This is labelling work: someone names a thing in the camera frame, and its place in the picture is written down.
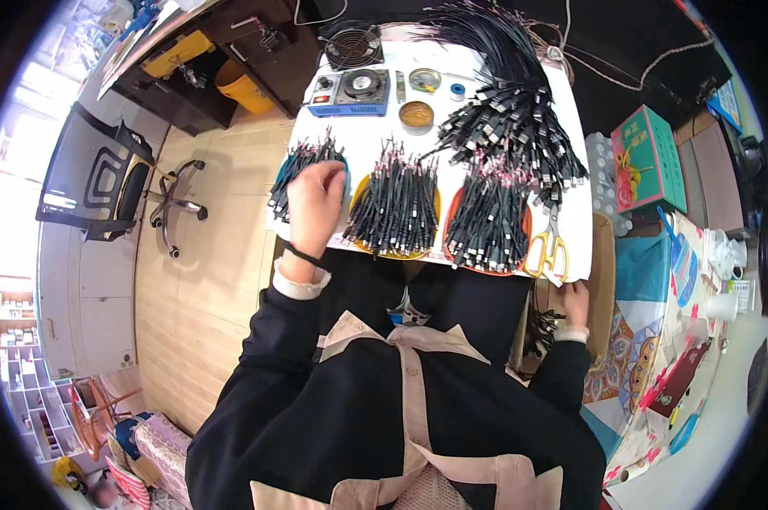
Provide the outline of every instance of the black jacket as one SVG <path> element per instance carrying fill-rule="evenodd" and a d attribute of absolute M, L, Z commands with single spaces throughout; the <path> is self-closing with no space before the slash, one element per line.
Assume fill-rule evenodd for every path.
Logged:
<path fill-rule="evenodd" d="M 398 350 L 359 339 L 314 364 L 318 320 L 319 299 L 260 293 L 239 365 L 188 450 L 185 480 L 196 510 L 253 507 L 252 480 L 328 503 L 341 480 L 402 474 Z M 451 352 L 418 354 L 434 453 L 524 454 L 536 474 L 562 466 L 561 507 L 599 506 L 605 458 L 578 414 L 584 344 L 556 343 L 529 388 L 503 367 Z M 493 502 L 493 489 L 457 488 L 475 510 Z"/>

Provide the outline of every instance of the dark wooden desk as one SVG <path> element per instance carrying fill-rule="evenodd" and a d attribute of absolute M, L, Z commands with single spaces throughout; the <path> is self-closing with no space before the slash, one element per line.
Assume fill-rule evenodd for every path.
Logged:
<path fill-rule="evenodd" d="M 120 75 L 112 89 L 191 136 L 214 128 L 227 129 L 237 103 L 220 93 L 215 77 L 219 68 L 231 59 L 285 115 L 294 118 L 316 72 L 319 57 L 315 30 L 293 24 L 295 5 L 294 0 L 215 3 L 141 56 L 136 65 Z M 262 23 L 279 31 L 279 44 L 273 52 L 260 45 L 261 34 L 256 23 L 242 23 L 252 16 L 258 16 Z M 299 22 L 306 20 L 306 15 L 300 12 Z M 169 50 L 178 37 L 195 30 L 203 32 L 216 46 L 214 51 L 186 62 L 195 73 L 206 75 L 208 82 L 204 89 L 186 83 L 177 70 L 168 80 L 142 70 L 143 61 Z"/>

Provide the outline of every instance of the yellow bucket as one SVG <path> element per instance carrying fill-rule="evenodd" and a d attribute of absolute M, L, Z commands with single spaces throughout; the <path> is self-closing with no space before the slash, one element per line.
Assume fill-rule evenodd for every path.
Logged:
<path fill-rule="evenodd" d="M 251 78 L 245 76 L 242 68 L 234 60 L 228 60 L 216 73 L 216 88 L 230 97 L 254 115 L 270 111 L 274 102 L 262 94 Z"/>

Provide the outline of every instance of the wooden floor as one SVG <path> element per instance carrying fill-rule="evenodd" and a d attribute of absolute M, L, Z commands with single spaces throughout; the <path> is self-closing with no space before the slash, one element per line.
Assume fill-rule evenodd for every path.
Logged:
<path fill-rule="evenodd" d="M 292 128 L 276 110 L 244 112 L 230 129 L 195 138 L 171 128 L 163 146 L 163 171 L 205 161 L 186 197 L 206 206 L 208 219 L 179 211 L 169 217 L 169 236 L 180 250 L 172 260 L 146 224 L 155 207 L 147 204 L 135 276 L 137 361 L 148 409 L 188 434 L 214 408 L 257 294 L 269 284 L 276 236 L 265 230 L 265 205 Z"/>

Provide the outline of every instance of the orange tray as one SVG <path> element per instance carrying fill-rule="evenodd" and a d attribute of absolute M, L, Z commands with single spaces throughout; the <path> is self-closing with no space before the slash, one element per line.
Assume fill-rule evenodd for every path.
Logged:
<path fill-rule="evenodd" d="M 461 200 L 463 200 L 462 187 L 458 189 L 458 192 L 455 193 L 454 197 L 452 197 L 452 203 L 449 204 L 449 213 L 446 215 L 446 224 L 444 225 L 444 238 L 441 241 L 441 247 L 444 250 L 444 257 L 446 257 L 446 260 L 449 260 L 451 262 L 455 261 L 455 257 L 452 256 L 452 254 L 449 252 L 449 248 L 446 246 L 446 236 L 449 233 L 449 226 L 452 223 L 452 218 L 454 218 L 455 213 L 458 212 L 458 207 L 461 204 Z M 523 231 L 526 233 L 526 236 L 528 237 L 531 233 L 532 225 L 531 225 L 531 210 L 527 208 L 527 211 L 528 211 L 528 214 L 523 216 Z M 525 264 L 526 264 L 525 260 L 521 262 L 520 265 L 517 267 L 518 271 L 522 271 Z M 482 271 L 480 269 L 471 268 L 465 264 L 458 267 L 463 269 L 468 269 L 474 272 L 479 272 L 481 274 L 488 274 L 491 277 L 510 277 L 515 275 L 513 272 Z"/>

